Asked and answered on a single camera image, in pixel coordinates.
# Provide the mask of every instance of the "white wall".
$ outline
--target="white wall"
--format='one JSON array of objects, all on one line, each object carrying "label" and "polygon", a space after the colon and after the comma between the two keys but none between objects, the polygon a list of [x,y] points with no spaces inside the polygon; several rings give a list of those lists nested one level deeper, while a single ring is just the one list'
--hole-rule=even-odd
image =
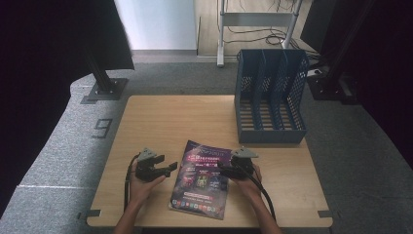
[{"label": "white wall", "polygon": [[196,50],[194,0],[115,0],[131,50]]}]

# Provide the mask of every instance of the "human hand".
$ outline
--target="human hand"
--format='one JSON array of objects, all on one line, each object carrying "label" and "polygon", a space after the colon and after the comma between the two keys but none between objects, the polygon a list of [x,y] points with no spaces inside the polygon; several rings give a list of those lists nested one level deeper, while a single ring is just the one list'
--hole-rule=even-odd
[{"label": "human hand", "polygon": [[144,182],[135,176],[137,167],[137,159],[134,160],[131,166],[130,174],[130,202],[143,204],[149,197],[152,189],[165,180],[165,176],[157,177],[153,181]]},{"label": "human hand", "polygon": [[[259,169],[258,165],[252,164],[252,167],[255,170],[255,173],[253,173],[253,177],[261,182],[262,175]],[[251,179],[248,177],[245,179],[236,179],[236,178],[231,178],[232,181],[234,181],[241,189],[242,193],[245,195],[246,198],[251,202],[255,198],[261,198],[261,190],[258,188],[257,185],[255,185],[254,182],[252,182]]]}]

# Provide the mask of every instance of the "book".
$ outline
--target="book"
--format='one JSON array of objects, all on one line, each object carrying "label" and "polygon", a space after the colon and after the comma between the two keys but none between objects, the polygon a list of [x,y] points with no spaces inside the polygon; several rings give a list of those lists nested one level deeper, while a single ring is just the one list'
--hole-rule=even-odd
[{"label": "book", "polygon": [[228,178],[217,162],[229,166],[231,150],[188,140],[169,207],[176,211],[224,219]]}]

